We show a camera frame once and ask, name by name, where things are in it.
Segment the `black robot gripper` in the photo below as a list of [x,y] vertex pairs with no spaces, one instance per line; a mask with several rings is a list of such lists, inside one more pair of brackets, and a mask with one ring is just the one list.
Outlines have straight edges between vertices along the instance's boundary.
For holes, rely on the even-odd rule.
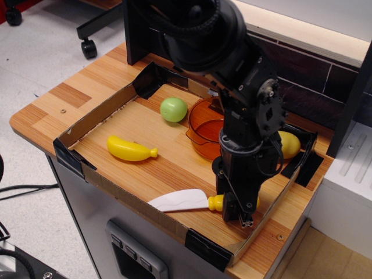
[[253,226],[261,185],[278,174],[284,163],[278,132],[253,146],[243,146],[219,133],[220,156],[212,163],[216,192],[223,194],[223,220],[239,220],[242,228]]

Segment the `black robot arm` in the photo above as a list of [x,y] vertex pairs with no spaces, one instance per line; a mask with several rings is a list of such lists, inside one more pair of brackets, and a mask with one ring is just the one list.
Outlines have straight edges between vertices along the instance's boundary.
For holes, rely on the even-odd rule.
[[279,130],[287,113],[277,73],[250,38],[231,1],[131,1],[136,18],[160,32],[174,65],[208,79],[223,110],[220,155],[212,169],[222,217],[253,224],[262,184],[284,163]]

